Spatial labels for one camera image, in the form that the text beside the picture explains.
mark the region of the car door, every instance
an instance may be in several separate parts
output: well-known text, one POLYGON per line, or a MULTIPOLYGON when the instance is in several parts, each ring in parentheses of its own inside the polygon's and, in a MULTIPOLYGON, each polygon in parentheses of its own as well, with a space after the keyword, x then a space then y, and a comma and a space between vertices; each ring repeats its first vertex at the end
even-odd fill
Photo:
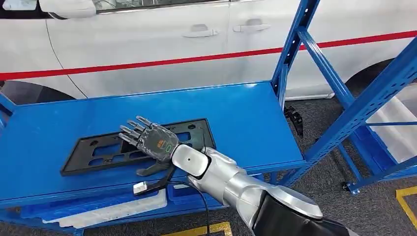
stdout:
MULTIPOLYGON (((123 5, 82 19, 48 19, 51 43, 64 68, 226 52, 228 1, 172 2, 123 5)), ((222 83, 223 66, 220 61, 189 62, 69 76, 86 96, 97 97, 215 85, 222 83)))
MULTIPOLYGON (((282 47, 298 4, 294 0, 232 0, 228 52, 282 47)), ((229 77, 236 82, 270 80, 278 58, 274 53, 231 59, 229 77)))
MULTIPOLYGON (((0 72, 61 69, 49 41, 45 19, 36 1, 22 3, 0 0, 0 72)), ((17 103, 37 100, 46 86, 75 98, 84 98, 67 76, 52 76, 6 81, 1 91, 17 103)))
MULTIPOLYGON (((298 0, 232 0, 228 52, 272 48, 279 52, 298 4, 298 0)), ((338 42, 341 46, 322 50, 346 82, 368 66, 398 55, 411 38, 379 40, 378 35, 415 30, 416 7, 415 1, 408 0, 322 0, 309 32, 317 43, 344 40, 338 42), (375 42, 354 41, 369 36, 377 36, 375 42)), ((279 56, 274 53, 231 59, 230 78, 241 82, 269 80, 279 56)), ((286 98, 323 98, 331 93, 308 52, 299 51, 288 75, 286 98)))

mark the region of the robotic arm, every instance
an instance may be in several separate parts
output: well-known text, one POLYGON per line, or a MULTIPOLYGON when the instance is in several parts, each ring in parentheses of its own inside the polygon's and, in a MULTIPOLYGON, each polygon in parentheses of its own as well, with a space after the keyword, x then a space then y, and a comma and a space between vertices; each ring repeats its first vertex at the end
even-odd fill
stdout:
MULTIPOLYGON (((137 119, 122 126, 119 136, 157 161, 170 158, 188 173, 188 180, 226 206, 235 208, 256 236, 357 236, 343 225, 323 218, 319 206, 308 197, 284 186, 271 185, 249 176, 236 161, 206 147, 197 151, 181 144, 166 128, 137 119)), ((135 194, 155 190, 145 182, 135 194)))

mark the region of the blue shelf surface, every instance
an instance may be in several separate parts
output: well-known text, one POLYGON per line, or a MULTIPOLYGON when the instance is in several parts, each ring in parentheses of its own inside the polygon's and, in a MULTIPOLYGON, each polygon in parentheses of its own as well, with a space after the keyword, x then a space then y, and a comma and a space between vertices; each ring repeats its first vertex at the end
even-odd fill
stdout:
POLYGON ((117 132, 136 115, 160 124, 207 118, 217 149, 250 174, 305 164, 270 82, 23 105, 0 136, 0 207, 116 194, 163 177, 139 177, 139 165, 60 175, 79 138, 117 132))

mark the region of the blue metal shelf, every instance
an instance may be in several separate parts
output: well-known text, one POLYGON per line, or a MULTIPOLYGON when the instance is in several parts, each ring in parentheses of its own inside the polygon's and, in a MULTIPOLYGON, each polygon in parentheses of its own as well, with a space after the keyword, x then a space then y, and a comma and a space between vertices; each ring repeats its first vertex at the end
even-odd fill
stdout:
MULTIPOLYGON (((3 166, 7 167, 0 171, 0 184, 5 190, 0 192, 0 207, 71 201, 104 194, 117 197, 131 191, 135 183, 163 177, 165 173, 139 177, 135 175, 138 166, 79 176, 60 175, 59 169, 78 138, 116 132, 120 124, 137 114, 162 124, 206 118, 220 152, 234 158, 249 174, 273 172, 273 180, 276 171, 292 169, 281 180, 281 184, 286 186, 294 184, 335 147, 339 147, 359 180, 357 184, 348 186, 352 193, 375 181, 414 175, 417 156, 395 163, 383 143, 364 125, 375 111, 417 77, 417 38, 354 99, 307 31, 318 3, 318 0, 300 2, 270 82, 23 106, 14 105, 0 94, 0 144, 3 166), (345 108, 304 155, 300 153, 283 114, 287 75, 301 43, 345 108), (341 142, 348 137, 362 154, 372 172, 371 177, 362 178, 343 149, 341 142)), ((174 178, 185 176, 184 172, 177 171, 174 178)), ((209 207, 217 209, 223 206, 212 200, 209 207)), ((164 208, 94 227, 201 210, 201 203, 176 205, 168 201, 164 208)), ((82 230, 40 224, 36 219, 22 219, 18 213, 5 210, 0 210, 0 220, 82 234, 82 230)))
POLYGON ((282 97, 285 94, 285 86, 283 85, 286 84, 286 75, 302 42, 345 111, 305 153, 307 165, 288 172, 280 183, 291 186, 335 147, 339 147, 342 156, 345 157, 358 179, 357 184, 349 183, 347 185, 347 188, 354 194, 358 193, 358 188, 376 181, 413 175, 416 170, 413 166, 417 164, 417 156, 405 162, 396 163, 379 137, 366 127, 365 121, 404 86, 417 78, 417 37, 357 99, 354 99, 307 31, 318 4, 319 0, 302 0, 300 2, 272 79, 273 85, 278 98, 282 97), (341 142, 348 137, 356 145, 371 170, 372 176, 362 178, 352 159, 341 146, 341 142))
MULTIPOLYGON (((7 166, 0 172, 0 183, 6 190, 0 192, 0 207, 22 207, 23 215, 9 219, 10 215, 4 215, 5 221, 26 222, 37 228, 39 221, 27 217, 52 219, 84 212, 91 209, 89 202, 96 202, 97 196, 122 201, 133 184, 157 181, 165 175, 135 174, 137 168, 152 161, 77 176, 60 175, 78 138, 117 132, 120 124, 137 114, 162 124, 206 118, 217 149, 233 157, 249 174, 299 168, 306 163, 270 82, 8 107, 13 112, 0 135, 3 166, 7 166)), ((177 170, 174 180, 185 176, 177 170)), ((223 207, 215 200, 208 203, 210 209, 223 207)), ((99 225, 191 213, 202 207, 199 201, 178 205, 168 200, 164 208, 99 225)), ((43 227, 59 230, 56 224, 43 227)), ((79 232, 72 227, 65 230, 79 232)))

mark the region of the car window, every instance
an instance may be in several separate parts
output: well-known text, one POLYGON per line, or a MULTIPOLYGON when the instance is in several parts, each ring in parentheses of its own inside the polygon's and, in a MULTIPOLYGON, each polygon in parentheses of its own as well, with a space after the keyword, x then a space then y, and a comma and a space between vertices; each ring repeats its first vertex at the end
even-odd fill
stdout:
POLYGON ((0 0, 0 19, 44 19, 38 0, 0 0))
POLYGON ((120 9, 128 10, 132 8, 158 7, 206 1, 213 0, 93 0, 98 13, 102 11, 111 12, 120 9))
POLYGON ((33 11, 36 3, 37 0, 5 0, 2 7, 7 11, 33 11))

